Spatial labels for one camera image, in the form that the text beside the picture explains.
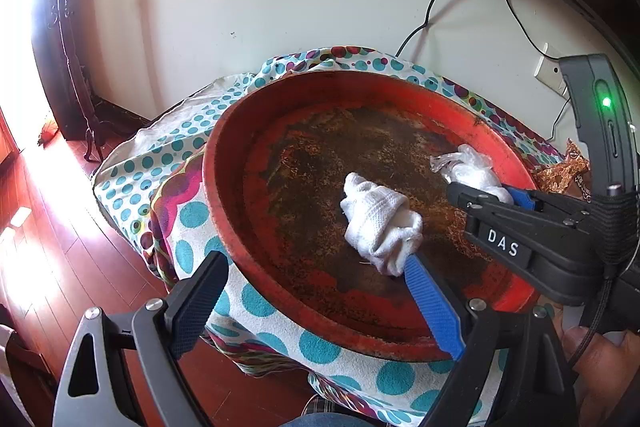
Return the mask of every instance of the jeans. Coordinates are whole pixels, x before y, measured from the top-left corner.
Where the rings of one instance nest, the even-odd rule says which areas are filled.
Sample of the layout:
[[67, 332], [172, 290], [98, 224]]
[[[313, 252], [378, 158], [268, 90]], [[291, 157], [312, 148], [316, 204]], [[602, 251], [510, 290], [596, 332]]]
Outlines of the jeans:
[[371, 424], [337, 412], [316, 412], [299, 416], [280, 427], [371, 427]]

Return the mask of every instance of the white wall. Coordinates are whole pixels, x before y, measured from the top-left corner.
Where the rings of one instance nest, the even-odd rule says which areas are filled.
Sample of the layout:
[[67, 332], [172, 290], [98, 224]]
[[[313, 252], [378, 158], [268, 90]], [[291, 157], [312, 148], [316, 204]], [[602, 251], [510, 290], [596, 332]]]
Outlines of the white wall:
[[[273, 55], [336, 44], [393, 54], [422, 22], [428, 2], [85, 0], [79, 11], [97, 92], [153, 118], [219, 76], [257, 71]], [[591, 25], [561, 0], [512, 3], [540, 46], [609, 55], [638, 121], [640, 86]], [[437, 0], [432, 20], [428, 36], [416, 36], [403, 58], [492, 100], [542, 136], [551, 134], [564, 99], [532, 76], [538, 54], [504, 0]], [[567, 136], [575, 137], [571, 111], [557, 134], [561, 150]]]

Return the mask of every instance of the plaid fabric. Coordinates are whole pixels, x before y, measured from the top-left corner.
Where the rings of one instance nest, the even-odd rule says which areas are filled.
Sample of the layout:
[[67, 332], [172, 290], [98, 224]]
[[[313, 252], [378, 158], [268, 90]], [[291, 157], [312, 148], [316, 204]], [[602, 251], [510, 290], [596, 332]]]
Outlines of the plaid fabric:
[[300, 416], [305, 414], [313, 414], [316, 412], [335, 412], [335, 403], [325, 400], [319, 394], [315, 394], [306, 403], [305, 408], [302, 410]]

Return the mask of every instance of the plastic bag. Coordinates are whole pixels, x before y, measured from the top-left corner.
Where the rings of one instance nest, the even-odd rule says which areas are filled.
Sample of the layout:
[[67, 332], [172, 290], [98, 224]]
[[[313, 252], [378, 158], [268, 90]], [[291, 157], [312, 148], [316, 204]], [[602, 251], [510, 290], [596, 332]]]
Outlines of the plastic bag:
[[484, 190], [496, 196], [502, 203], [513, 204], [513, 198], [506, 188], [502, 187], [498, 176], [492, 171], [491, 158], [477, 152], [464, 143], [458, 152], [430, 156], [431, 172], [440, 172], [447, 183], [458, 182], [468, 187]]

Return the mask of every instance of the colorful cloth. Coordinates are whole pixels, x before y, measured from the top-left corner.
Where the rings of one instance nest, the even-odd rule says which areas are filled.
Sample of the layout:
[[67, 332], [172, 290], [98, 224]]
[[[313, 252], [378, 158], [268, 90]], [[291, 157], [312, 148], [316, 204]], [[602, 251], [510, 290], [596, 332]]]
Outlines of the colorful cloth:
[[[486, 121], [531, 172], [562, 161], [556, 149], [500, 108], [391, 55], [337, 46], [270, 58], [258, 74], [220, 78], [185, 100], [117, 147], [94, 178], [94, 192], [105, 213], [168, 287], [190, 277], [209, 251], [226, 254], [210, 219], [202, 183], [202, 147], [216, 120], [245, 94], [284, 74], [300, 74], [304, 82], [302, 73], [310, 70], [371, 71], [418, 84]], [[227, 258], [229, 279], [207, 331], [212, 343], [244, 372], [261, 376], [304, 367], [311, 386], [328, 400], [394, 425], [420, 423], [446, 380], [451, 361], [390, 362], [320, 339], [276, 310], [228, 254]], [[487, 418], [505, 358], [505, 351], [496, 352], [473, 423]]]

